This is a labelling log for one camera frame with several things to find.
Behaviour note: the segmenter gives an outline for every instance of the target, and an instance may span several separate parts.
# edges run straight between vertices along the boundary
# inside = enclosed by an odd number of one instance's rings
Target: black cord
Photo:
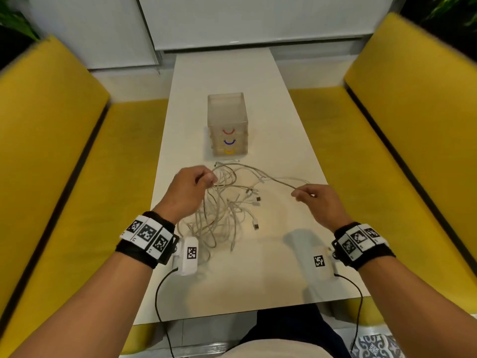
[[[358,285],[356,285],[355,283],[353,283],[350,279],[348,279],[347,277],[343,276],[343,275],[339,275],[339,274],[335,274],[334,276],[337,276],[337,277],[340,277],[340,278],[343,278],[345,280],[348,280],[351,284],[353,284],[359,291],[359,295],[361,295],[361,301],[359,303],[359,308],[358,308],[358,316],[356,317],[356,333],[355,333],[355,338],[353,339],[353,342],[351,343],[351,347],[350,347],[350,354],[353,355],[353,348],[355,347],[355,344],[356,344],[356,338],[358,337],[358,328],[359,328],[359,316],[361,314],[361,307],[362,307],[362,300],[363,300],[363,297],[362,297],[362,292],[361,292],[361,289],[358,288]]]
[[[176,272],[179,270],[179,268],[175,268],[172,271],[169,271],[161,280],[161,282],[158,285],[158,288],[156,289],[156,299],[154,300],[154,307],[156,308],[156,314],[158,315],[159,322],[161,322],[162,327],[164,328],[165,331],[165,336],[167,337],[167,341],[169,342],[169,349],[171,351],[172,358],[176,358],[174,356],[174,353],[172,352],[172,344],[171,344],[171,339],[169,338],[169,333],[167,332],[167,327],[165,326],[164,322],[161,320],[161,317],[159,316],[159,310],[158,310],[158,293],[159,293],[159,288],[161,287],[162,283],[164,283],[164,280],[173,272]]]

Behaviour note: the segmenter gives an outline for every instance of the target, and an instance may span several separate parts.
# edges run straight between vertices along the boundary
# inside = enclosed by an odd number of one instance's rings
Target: pants
[[[259,310],[257,324],[239,344],[259,339],[285,339],[322,347],[333,358],[350,358],[341,337],[325,323],[316,304]]]

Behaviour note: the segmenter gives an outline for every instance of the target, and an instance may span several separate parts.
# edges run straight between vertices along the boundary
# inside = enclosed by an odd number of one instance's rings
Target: green plant
[[[446,12],[450,11],[454,6],[456,6],[460,2],[466,3],[467,5],[477,4],[477,0],[434,0],[434,1],[438,1],[438,4],[431,11],[429,16],[427,17],[428,19],[434,18],[434,17],[440,17],[444,15]],[[465,26],[471,26],[473,24],[477,25],[477,12],[474,13],[474,16],[468,22],[464,23]]]
[[[32,28],[26,17],[9,6],[9,0],[0,0],[0,25],[17,30],[33,40],[39,40],[38,34]]]

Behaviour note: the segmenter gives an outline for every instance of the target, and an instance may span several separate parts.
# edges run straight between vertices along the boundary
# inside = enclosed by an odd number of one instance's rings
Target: tangled cable
[[[256,178],[251,185],[238,185],[237,173],[248,171]],[[177,225],[177,232],[183,238],[183,225],[188,229],[188,236],[195,236],[205,251],[204,262],[210,259],[210,249],[216,248],[219,244],[229,241],[230,251],[235,247],[237,229],[249,216],[252,218],[254,229],[259,228],[255,215],[247,208],[247,205],[259,205],[260,196],[256,185],[266,181],[275,181],[295,189],[281,180],[295,180],[308,183],[304,179],[294,177],[272,177],[259,168],[245,165],[237,161],[216,162],[213,172],[218,181],[206,191],[201,208],[187,219],[182,220]]]

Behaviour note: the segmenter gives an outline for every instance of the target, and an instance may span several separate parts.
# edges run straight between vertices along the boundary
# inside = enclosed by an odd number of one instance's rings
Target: floor
[[[356,326],[333,318],[327,303],[318,307],[325,321],[350,346]],[[256,312],[244,312],[207,316],[170,322],[169,337],[174,355],[179,357],[217,357],[233,347],[255,325]],[[156,339],[150,349],[123,358],[169,358],[171,357],[166,337]],[[353,358],[404,358],[389,329],[383,326],[360,327]]]

